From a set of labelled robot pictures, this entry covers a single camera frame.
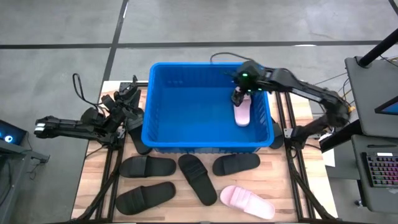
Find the wooden tabletop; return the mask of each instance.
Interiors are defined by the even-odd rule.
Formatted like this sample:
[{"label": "wooden tabletop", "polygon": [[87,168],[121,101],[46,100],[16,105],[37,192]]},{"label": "wooden tabletop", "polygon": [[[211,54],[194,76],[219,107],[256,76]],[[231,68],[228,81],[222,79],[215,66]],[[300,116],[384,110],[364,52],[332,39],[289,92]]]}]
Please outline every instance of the wooden tabletop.
[{"label": "wooden tabletop", "polygon": [[[120,82],[108,81],[104,82],[101,96],[109,94],[113,96],[113,92],[118,90]],[[141,88],[141,99],[139,107],[145,109],[146,88]],[[284,101],[285,117],[287,125],[290,125],[287,107]],[[312,121],[312,113],[308,100],[297,95],[291,95],[294,114],[297,125],[305,125]],[[271,116],[279,122],[277,104],[274,95],[269,95]],[[310,144],[319,146],[318,141],[308,140]],[[87,153],[101,147],[99,143],[90,141]],[[113,155],[112,169],[116,158]],[[233,175],[217,177],[212,173],[212,164],[215,159],[223,156],[223,154],[195,154],[205,165],[208,175],[219,195],[221,190],[228,185],[238,185],[245,189],[251,190],[258,196],[270,201],[276,209],[275,217],[270,222],[292,222],[297,221],[295,214],[294,200],[292,195],[292,187],[290,184],[289,170],[287,167],[287,159],[285,155],[285,147],[279,149],[271,149],[268,147],[261,148],[257,154],[261,158],[261,164],[258,168],[247,170]],[[161,154],[152,151],[150,156],[166,157],[174,159],[176,162],[181,154]],[[126,138],[123,160],[138,156],[132,139],[129,135]],[[86,159],[83,171],[81,173],[78,192],[73,207],[72,218],[81,215],[87,206],[94,199],[100,190],[101,179],[104,170],[106,158],[106,149],[102,149]],[[305,168],[308,175],[308,181],[311,191],[315,194],[320,203],[326,210],[337,217],[335,203],[330,189],[328,176],[322,159],[322,154],[318,149],[306,146],[303,150],[303,158]],[[148,177],[128,179],[119,178],[118,195],[132,190],[140,185],[148,186],[159,184],[161,182],[171,181],[175,184],[177,193],[175,197],[157,207],[150,208],[137,215],[123,215],[115,209],[114,222],[265,222],[266,220],[254,217],[247,213],[233,210],[223,205],[218,199],[214,205],[204,206],[188,182],[185,180],[181,170],[177,166],[176,172],[168,177]],[[104,201],[104,214],[108,211],[110,190],[108,191]],[[300,191],[300,200],[304,210],[305,217],[308,217],[306,211],[303,192]]]}]

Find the monitor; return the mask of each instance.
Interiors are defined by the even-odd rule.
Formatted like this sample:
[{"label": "monitor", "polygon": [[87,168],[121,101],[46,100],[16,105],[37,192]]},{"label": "monitor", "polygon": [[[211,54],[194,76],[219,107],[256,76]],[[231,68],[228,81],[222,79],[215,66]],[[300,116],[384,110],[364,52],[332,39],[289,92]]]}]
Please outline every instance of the monitor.
[{"label": "monitor", "polygon": [[374,109],[374,112],[380,114],[398,115],[398,96],[383,103],[381,106],[378,106],[376,109]]},{"label": "monitor", "polygon": [[25,135],[25,130],[0,120],[0,140],[19,146]]}]

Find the black slipper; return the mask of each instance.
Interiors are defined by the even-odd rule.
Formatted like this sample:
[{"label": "black slipper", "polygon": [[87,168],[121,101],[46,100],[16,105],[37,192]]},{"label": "black slipper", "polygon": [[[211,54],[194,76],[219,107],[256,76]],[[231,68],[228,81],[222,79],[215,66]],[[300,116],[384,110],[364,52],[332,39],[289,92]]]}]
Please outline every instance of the black slipper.
[{"label": "black slipper", "polygon": [[142,132],[142,121],[134,121],[133,119],[127,119],[126,123],[127,131],[131,136],[132,142],[137,149],[137,152],[141,155],[146,155],[151,152],[152,148],[144,145],[141,139]]},{"label": "black slipper", "polygon": [[133,156],[122,162],[119,173],[122,177],[160,177],[172,175],[176,164],[172,159],[151,156]]},{"label": "black slipper", "polygon": [[206,206],[213,205],[217,201],[217,193],[200,160],[186,154],[178,159],[178,165],[200,201]]},{"label": "black slipper", "polygon": [[160,205],[174,196],[175,186],[171,182],[148,187],[140,186],[118,196],[116,208],[124,215],[135,215]]},{"label": "black slipper", "polygon": [[274,142],[269,146],[271,149],[278,149],[284,145],[284,135],[279,124],[272,119],[272,127],[274,128]]},{"label": "black slipper", "polygon": [[217,176],[230,175],[259,165],[260,157],[257,154],[232,154],[217,158],[213,164],[213,173]]}]

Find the rgb keyboard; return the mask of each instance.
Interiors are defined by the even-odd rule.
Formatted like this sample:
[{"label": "rgb keyboard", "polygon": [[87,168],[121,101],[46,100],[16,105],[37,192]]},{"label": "rgb keyboard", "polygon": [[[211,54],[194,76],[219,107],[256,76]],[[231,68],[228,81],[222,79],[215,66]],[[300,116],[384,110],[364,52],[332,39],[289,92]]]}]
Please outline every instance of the rgb keyboard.
[{"label": "rgb keyboard", "polygon": [[378,156],[377,153],[364,152],[362,158],[372,187],[398,188],[398,156]]}]

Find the pink slide sandal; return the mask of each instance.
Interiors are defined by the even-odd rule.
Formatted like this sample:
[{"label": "pink slide sandal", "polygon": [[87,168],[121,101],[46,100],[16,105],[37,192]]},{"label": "pink slide sandal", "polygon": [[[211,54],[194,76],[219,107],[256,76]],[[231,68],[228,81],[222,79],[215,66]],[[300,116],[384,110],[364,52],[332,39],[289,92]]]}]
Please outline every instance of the pink slide sandal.
[{"label": "pink slide sandal", "polygon": [[228,207],[240,209],[263,219],[272,219],[275,215],[273,204],[235,185],[224,188],[221,191],[220,200]]},{"label": "pink slide sandal", "polygon": [[239,127],[245,127],[250,123],[251,97],[248,94],[243,96],[243,102],[239,106],[234,105],[235,122]]}]

